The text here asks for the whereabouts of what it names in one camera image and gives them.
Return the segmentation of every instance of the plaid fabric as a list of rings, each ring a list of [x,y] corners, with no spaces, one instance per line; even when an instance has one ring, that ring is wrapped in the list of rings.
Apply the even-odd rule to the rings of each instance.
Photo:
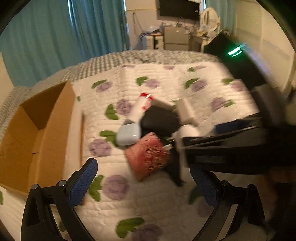
[[[213,55],[193,51],[137,50],[110,53],[65,69],[60,78],[39,81],[32,91],[28,87],[15,87],[0,109],[0,141],[18,106],[32,95],[64,81],[77,81],[110,70],[122,64],[188,64],[201,61],[219,61]]]

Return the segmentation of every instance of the flat screen television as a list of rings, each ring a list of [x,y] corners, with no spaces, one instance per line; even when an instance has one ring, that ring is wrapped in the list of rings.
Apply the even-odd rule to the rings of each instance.
[[[160,16],[170,16],[198,21],[200,4],[188,0],[159,0]]]

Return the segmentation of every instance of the blue gripper pad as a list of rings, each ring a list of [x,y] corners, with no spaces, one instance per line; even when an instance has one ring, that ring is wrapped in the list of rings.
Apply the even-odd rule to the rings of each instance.
[[[202,193],[207,204],[216,208],[219,206],[219,192],[214,184],[204,174],[203,170],[190,167],[190,174],[197,184],[198,190]]]
[[[82,168],[79,171],[74,172],[69,178],[69,185],[72,185],[69,190],[69,204],[71,207],[81,204],[82,199],[89,186],[91,185],[93,179],[95,178],[97,172],[98,162],[94,158],[89,158],[82,166]],[[74,176],[77,178],[73,182],[71,178]]]

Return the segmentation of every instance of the curtain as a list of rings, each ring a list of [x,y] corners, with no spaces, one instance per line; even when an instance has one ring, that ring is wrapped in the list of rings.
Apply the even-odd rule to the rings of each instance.
[[[128,46],[123,0],[31,0],[0,35],[14,86]]]
[[[69,9],[85,58],[129,48],[123,0],[69,0]]]
[[[236,1],[235,0],[205,0],[206,7],[212,7],[221,21],[220,29],[228,29],[231,34],[235,29]]]
[[[64,0],[31,0],[0,35],[0,51],[14,86],[31,87],[86,60]]]

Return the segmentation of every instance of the open cardboard box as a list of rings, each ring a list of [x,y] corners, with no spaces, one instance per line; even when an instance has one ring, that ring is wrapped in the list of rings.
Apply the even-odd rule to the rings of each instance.
[[[81,117],[70,82],[48,88],[23,102],[1,141],[0,185],[26,198],[33,184],[54,186],[78,170]],[[69,132],[70,126],[76,126],[74,132]],[[77,137],[75,132],[78,138],[70,142],[71,137]]]

